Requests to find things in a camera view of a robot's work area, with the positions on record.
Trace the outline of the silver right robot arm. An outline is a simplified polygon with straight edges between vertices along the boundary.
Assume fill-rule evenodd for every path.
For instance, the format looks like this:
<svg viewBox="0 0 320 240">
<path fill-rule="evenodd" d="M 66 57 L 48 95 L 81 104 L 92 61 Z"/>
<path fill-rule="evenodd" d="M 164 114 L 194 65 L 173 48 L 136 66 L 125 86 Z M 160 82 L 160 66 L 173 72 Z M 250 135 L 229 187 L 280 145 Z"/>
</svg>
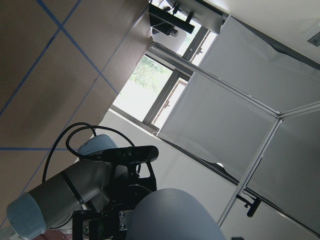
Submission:
<svg viewBox="0 0 320 240">
<path fill-rule="evenodd" d="M 117 147 L 105 134 L 96 135 L 75 153 L 77 162 L 24 193 L 7 207 L 12 229 L 32 240 L 48 229 L 71 231 L 75 240 L 123 238 L 129 214 L 157 190 L 153 173 L 137 170 L 158 158 L 152 145 Z"/>
</svg>

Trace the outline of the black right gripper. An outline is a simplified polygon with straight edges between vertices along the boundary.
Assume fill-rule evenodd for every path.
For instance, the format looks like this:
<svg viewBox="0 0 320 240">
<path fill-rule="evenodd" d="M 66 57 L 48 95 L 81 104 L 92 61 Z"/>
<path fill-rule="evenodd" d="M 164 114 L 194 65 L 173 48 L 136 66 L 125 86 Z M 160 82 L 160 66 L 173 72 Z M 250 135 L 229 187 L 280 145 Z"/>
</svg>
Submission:
<svg viewBox="0 0 320 240">
<path fill-rule="evenodd" d="M 157 190 L 150 161 L 145 161 L 148 177 L 141 178 L 137 166 L 112 164 L 106 186 L 108 202 L 101 210 L 77 210 L 72 216 L 73 240 L 123 240 L 129 229 L 129 217 L 138 203 Z"/>
</svg>

